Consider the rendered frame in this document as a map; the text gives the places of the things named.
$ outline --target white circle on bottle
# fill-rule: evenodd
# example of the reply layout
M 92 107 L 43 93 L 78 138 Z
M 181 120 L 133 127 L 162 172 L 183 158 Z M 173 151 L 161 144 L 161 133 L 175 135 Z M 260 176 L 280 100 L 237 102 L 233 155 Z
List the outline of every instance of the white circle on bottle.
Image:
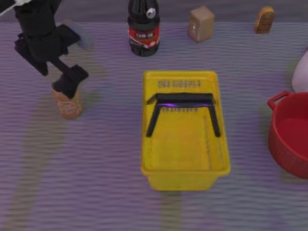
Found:
M 154 18 L 156 16 L 156 9 L 150 8 L 146 13 L 147 18 Z

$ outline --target black figure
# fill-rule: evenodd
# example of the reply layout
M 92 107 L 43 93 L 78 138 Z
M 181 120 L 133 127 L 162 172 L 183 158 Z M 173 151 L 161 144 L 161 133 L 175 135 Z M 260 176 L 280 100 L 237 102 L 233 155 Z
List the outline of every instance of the black figure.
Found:
M 15 50 L 44 76 L 48 75 L 47 62 L 57 67 L 62 75 L 52 88 L 72 99 L 79 83 L 89 75 L 82 67 L 70 68 L 60 60 L 60 56 L 68 54 L 68 47 L 81 39 L 69 27 L 56 26 L 54 15 L 61 1 L 0 0 L 0 15 L 14 8 L 22 29 Z

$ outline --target white bottle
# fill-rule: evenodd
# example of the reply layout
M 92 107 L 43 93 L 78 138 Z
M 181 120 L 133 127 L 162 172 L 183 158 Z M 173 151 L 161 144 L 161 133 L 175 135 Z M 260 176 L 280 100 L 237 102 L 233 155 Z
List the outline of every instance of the white bottle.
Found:
M 292 78 L 293 90 L 298 92 L 308 92 L 308 51 L 299 60 Z

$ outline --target brown cup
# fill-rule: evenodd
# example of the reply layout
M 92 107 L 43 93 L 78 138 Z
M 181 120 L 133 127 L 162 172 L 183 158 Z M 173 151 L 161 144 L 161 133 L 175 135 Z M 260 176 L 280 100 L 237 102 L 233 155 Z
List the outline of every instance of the brown cup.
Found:
M 72 99 L 69 99 L 61 92 L 56 92 L 54 89 L 52 89 L 52 92 L 57 101 L 60 115 L 64 119 L 76 119 L 82 114 L 79 92 L 76 92 Z

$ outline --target pot handle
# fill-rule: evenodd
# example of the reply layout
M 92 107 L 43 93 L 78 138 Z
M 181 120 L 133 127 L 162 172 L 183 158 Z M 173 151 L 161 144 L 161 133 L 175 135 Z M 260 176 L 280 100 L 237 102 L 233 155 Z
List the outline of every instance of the pot handle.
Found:
M 276 95 L 276 96 L 270 98 L 270 99 L 268 100 L 268 106 L 271 108 L 271 110 L 274 111 L 274 109 L 275 109 L 275 107 L 276 107 L 275 101 L 277 101 L 277 100 L 279 100 L 279 99 L 281 99 L 281 98 L 283 98 L 283 97 L 287 97 L 287 96 L 289 96 L 289 95 L 291 95 L 291 93 L 288 92 L 287 90 L 284 90 L 283 92 L 279 93 L 278 95 Z

